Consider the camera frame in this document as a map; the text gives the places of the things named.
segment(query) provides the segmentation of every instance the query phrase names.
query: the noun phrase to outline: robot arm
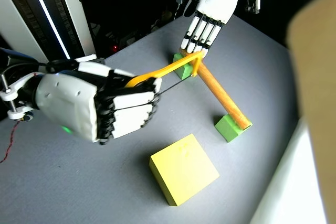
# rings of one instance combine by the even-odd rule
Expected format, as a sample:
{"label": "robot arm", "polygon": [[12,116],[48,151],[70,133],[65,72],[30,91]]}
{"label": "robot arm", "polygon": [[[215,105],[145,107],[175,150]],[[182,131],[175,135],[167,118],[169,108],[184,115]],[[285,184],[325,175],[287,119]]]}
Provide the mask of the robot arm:
{"label": "robot arm", "polygon": [[34,71],[10,85],[2,74],[0,97],[10,105],[8,117],[29,121],[29,111],[39,109],[67,132],[102,144],[144,127],[155,113],[161,79],[126,88],[133,74],[86,61],[95,58],[47,65],[49,73]]}
{"label": "robot arm", "polygon": [[[202,50],[205,56],[221,28],[231,18],[237,2],[238,0],[199,0],[181,48],[188,53]],[[248,0],[246,9],[259,13],[260,0]]]}

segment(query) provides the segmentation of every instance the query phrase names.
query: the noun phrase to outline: red wire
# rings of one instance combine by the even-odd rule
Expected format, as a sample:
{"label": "red wire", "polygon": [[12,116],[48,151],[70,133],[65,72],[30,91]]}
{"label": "red wire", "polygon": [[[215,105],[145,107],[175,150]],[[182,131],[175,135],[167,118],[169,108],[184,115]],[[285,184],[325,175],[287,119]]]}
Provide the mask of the red wire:
{"label": "red wire", "polygon": [[7,148],[7,150],[6,150],[5,157],[4,157],[3,160],[0,161],[0,164],[1,164],[3,161],[5,161],[5,160],[7,159],[7,157],[8,157],[9,151],[11,150],[10,148],[11,148],[11,146],[12,146],[12,144],[13,144],[14,132],[15,132],[15,130],[16,130],[16,128],[17,128],[17,126],[19,125],[20,122],[21,122],[21,121],[17,121],[17,122],[15,123],[15,125],[13,126],[13,128],[12,128],[12,132],[10,133],[10,139],[11,139],[11,141],[9,142],[9,146],[8,146],[8,148]]}

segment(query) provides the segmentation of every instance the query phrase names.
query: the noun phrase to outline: wooden stick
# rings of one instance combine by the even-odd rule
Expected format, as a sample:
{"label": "wooden stick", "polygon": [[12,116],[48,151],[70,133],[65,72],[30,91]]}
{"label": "wooden stick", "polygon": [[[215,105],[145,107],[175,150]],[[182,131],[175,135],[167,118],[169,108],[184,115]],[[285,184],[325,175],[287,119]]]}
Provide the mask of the wooden stick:
{"label": "wooden stick", "polygon": [[244,116],[242,111],[202,62],[197,73],[242,130],[251,126],[250,121]]}

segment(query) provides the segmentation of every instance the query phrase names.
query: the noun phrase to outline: metal rod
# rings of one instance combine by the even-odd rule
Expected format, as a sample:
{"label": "metal rod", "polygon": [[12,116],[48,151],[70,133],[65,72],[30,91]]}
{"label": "metal rod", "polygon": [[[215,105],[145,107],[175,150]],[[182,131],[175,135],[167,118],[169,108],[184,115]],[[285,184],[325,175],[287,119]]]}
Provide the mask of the metal rod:
{"label": "metal rod", "polygon": [[[5,92],[6,92],[6,93],[9,93],[11,89],[10,89],[9,86],[8,86],[8,83],[7,83],[7,80],[6,80],[6,78],[5,78],[5,75],[4,75],[4,74],[1,74],[0,77],[1,77],[2,85],[3,85],[4,88],[5,88]],[[12,111],[13,111],[13,112],[17,112],[16,107],[15,107],[15,103],[14,103],[13,100],[9,101],[9,105],[10,105],[10,107],[12,108]]]}

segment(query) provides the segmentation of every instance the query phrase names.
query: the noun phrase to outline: green cube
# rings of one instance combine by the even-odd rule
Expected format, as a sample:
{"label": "green cube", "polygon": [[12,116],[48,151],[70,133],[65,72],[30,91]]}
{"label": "green cube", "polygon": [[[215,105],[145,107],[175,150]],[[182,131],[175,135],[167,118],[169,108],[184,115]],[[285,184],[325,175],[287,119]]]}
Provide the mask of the green cube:
{"label": "green cube", "polygon": [[[183,58],[182,54],[174,54],[173,62],[176,62],[178,60],[181,60]],[[181,66],[180,68],[175,70],[175,73],[181,78],[181,80],[189,77],[193,72],[193,66],[189,63]]]}
{"label": "green cube", "polygon": [[226,139],[228,143],[242,134],[242,132],[247,130],[242,130],[239,128],[239,126],[229,114],[223,116],[215,125],[215,128],[220,132],[220,134]]}

